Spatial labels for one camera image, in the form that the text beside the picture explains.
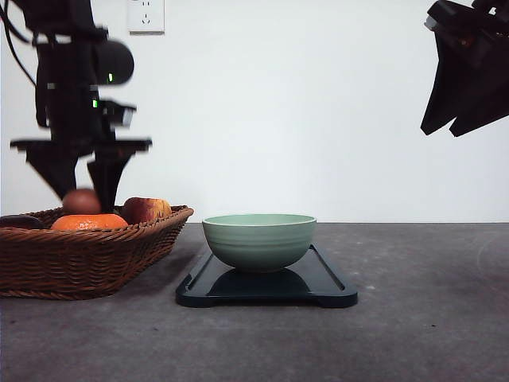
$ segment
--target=bowl rim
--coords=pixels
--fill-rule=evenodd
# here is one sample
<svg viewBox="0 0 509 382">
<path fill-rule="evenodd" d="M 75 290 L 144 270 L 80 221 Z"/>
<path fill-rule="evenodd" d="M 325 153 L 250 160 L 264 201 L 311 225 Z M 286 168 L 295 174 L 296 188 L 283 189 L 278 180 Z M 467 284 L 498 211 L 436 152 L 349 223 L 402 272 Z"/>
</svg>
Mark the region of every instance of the bowl rim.
<svg viewBox="0 0 509 382">
<path fill-rule="evenodd" d="M 232 217 L 232 216 L 298 216 L 303 217 L 306 220 L 297 221 L 294 223 L 279 223 L 279 224 L 228 224 L 228 223 L 213 223 L 211 221 L 208 221 L 209 219 L 217 219 L 220 217 Z M 317 222 L 316 217 L 309 215 L 299 215 L 296 213 L 234 213 L 231 215 L 210 216 L 202 220 L 202 224 L 217 225 L 220 227 L 278 227 L 278 226 L 309 224 L 316 222 Z"/>
</svg>

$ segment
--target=plastic tray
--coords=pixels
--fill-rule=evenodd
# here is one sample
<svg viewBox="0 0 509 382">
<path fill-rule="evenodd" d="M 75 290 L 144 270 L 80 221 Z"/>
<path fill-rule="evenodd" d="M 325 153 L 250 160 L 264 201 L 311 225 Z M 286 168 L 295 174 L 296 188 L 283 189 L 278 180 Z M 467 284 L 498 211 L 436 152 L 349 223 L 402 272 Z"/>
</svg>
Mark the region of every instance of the plastic tray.
<svg viewBox="0 0 509 382">
<path fill-rule="evenodd" d="M 176 301 L 195 308 L 228 303 L 310 302 L 327 308 L 345 308 L 357 303 L 357 289 L 312 244 L 302 259 L 272 273 L 241 272 L 209 252 L 179 285 Z"/>
</svg>

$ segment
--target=power outlet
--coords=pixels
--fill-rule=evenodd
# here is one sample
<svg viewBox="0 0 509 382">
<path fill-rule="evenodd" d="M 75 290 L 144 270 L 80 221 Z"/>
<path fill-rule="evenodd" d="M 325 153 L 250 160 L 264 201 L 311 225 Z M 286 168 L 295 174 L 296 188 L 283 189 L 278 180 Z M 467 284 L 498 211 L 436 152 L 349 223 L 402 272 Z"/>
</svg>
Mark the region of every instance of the power outlet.
<svg viewBox="0 0 509 382">
<path fill-rule="evenodd" d="M 164 33 L 165 0 L 127 0 L 127 28 L 131 33 Z"/>
</svg>

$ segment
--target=basket rim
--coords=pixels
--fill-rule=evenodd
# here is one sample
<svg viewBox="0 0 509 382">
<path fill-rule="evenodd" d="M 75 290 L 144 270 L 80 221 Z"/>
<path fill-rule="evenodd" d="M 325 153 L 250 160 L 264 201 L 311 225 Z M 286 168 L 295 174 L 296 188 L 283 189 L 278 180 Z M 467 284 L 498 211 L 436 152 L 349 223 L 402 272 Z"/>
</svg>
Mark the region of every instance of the basket rim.
<svg viewBox="0 0 509 382">
<path fill-rule="evenodd" d="M 174 205 L 172 209 L 175 211 L 166 217 L 155 218 L 149 221 L 145 221 L 137 224 L 130 224 L 126 227 L 121 228 L 94 228 L 94 229 L 79 229 L 79 230 L 54 230 L 50 228 L 42 229 L 27 229 L 27 228 L 15 228 L 15 227 L 3 227 L 0 228 L 0 240 L 8 241 L 25 241 L 30 239 L 42 238 L 68 238 L 69 236 L 78 238 L 89 238 L 91 240 L 111 240 L 111 239 L 128 239 L 130 237 L 139 238 L 141 236 L 150 235 L 153 232 L 160 232 L 162 229 L 178 224 L 181 221 L 186 221 L 193 213 L 194 210 L 189 208 L 187 205 Z M 56 209 L 48 209 L 39 212 L 28 212 L 21 215 L 41 215 L 45 213 L 55 213 L 62 210 L 61 207 Z"/>
</svg>

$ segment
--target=cable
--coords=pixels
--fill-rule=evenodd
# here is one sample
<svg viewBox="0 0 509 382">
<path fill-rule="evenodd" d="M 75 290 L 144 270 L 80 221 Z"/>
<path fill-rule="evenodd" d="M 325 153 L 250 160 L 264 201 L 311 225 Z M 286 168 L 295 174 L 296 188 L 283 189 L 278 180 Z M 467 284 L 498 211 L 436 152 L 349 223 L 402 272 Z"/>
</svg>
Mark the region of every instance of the cable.
<svg viewBox="0 0 509 382">
<path fill-rule="evenodd" d="M 9 6 L 9 0 L 6 0 L 6 3 L 4 7 L 6 10 L 0 6 L 0 18 L 2 18 L 3 23 L 5 24 L 6 28 L 8 28 L 12 33 L 14 33 L 14 36 L 19 38 L 21 41 L 25 42 L 26 44 L 30 43 L 29 39 L 24 37 L 19 31 L 16 29 L 14 25 L 10 22 L 9 18 L 7 17 L 7 7 Z"/>
<path fill-rule="evenodd" d="M 10 23 L 9 18 L 7 17 L 7 12 L 8 12 L 8 9 L 9 9 L 9 0 L 6 0 L 6 2 L 4 4 L 4 7 L 5 7 L 5 13 L 4 13 L 4 10 L 2 9 L 1 6 L 0 6 L 0 10 L 2 11 L 2 19 L 4 21 L 3 24 L 4 24 L 4 28 L 6 30 L 7 44 L 9 44 L 10 52 L 13 54 L 13 57 L 16 60 L 16 62 L 19 65 L 19 67 L 21 68 L 21 70 L 25 73 L 25 76 L 27 76 L 27 78 L 29 79 L 29 81 L 32 83 L 33 86 L 36 86 L 35 81 L 33 80 L 31 75 L 28 73 L 28 71 L 25 69 L 25 67 L 23 66 L 23 64 L 19 60 L 19 57 L 16 54 L 16 50 L 14 49 L 14 45 L 13 45 L 12 39 L 10 38 L 10 27 L 8 25 L 12 26 L 12 24 Z"/>
</svg>

